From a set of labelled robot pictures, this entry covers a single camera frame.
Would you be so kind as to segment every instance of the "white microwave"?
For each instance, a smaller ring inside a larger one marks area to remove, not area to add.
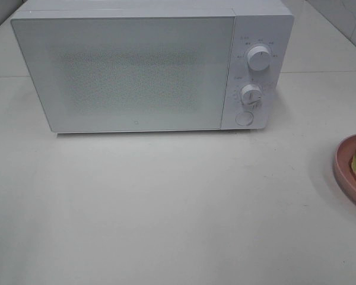
[[[11,24],[53,132],[266,126],[279,0],[28,0]]]

